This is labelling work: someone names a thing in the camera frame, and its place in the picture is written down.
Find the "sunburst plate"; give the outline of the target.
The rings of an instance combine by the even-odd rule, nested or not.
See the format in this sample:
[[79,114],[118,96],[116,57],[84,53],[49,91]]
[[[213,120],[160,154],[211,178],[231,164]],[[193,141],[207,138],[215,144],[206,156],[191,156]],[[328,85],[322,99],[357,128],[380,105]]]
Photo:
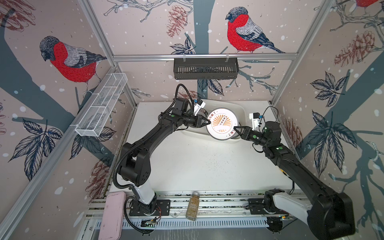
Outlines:
[[208,114],[211,122],[206,126],[208,134],[216,140],[226,141],[236,134],[234,127],[239,126],[235,113],[226,108],[217,108]]

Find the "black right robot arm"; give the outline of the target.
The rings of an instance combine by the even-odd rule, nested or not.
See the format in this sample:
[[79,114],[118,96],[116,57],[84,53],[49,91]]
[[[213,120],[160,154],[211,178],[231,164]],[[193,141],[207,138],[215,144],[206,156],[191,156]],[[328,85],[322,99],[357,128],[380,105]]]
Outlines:
[[316,178],[281,142],[282,130],[277,122],[268,121],[262,132],[251,127],[234,127],[241,139],[263,148],[265,156],[284,171],[307,196],[301,201],[281,191],[265,193],[269,212],[282,210],[305,223],[319,240],[333,240],[356,232],[353,202],[345,193],[337,193]]

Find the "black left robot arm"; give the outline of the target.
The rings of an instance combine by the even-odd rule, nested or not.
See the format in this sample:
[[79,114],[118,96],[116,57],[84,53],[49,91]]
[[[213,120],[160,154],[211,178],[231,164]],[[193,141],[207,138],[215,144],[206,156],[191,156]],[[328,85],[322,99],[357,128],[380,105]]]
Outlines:
[[113,184],[118,189],[130,189],[135,195],[134,203],[140,213],[151,215],[156,212],[157,195],[146,184],[151,174],[150,157],[160,143],[184,125],[187,128],[202,128],[211,121],[199,112],[206,103],[201,99],[189,101],[176,98],[158,116],[158,123],[144,137],[133,144],[126,143],[122,155],[113,170]]

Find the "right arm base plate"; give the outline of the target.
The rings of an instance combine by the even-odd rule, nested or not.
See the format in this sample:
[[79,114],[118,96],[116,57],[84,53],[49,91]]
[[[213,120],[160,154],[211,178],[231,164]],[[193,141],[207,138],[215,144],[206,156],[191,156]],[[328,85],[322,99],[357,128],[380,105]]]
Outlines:
[[269,215],[265,209],[264,199],[248,199],[248,204],[245,207],[246,210],[249,210],[251,215]]

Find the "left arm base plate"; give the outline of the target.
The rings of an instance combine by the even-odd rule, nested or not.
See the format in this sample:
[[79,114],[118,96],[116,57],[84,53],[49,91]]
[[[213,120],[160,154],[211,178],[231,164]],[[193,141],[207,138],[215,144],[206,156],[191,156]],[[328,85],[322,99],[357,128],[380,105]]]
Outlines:
[[149,205],[145,205],[140,201],[134,200],[130,207],[130,217],[145,217],[145,216],[169,216],[171,208],[170,200],[156,200]]

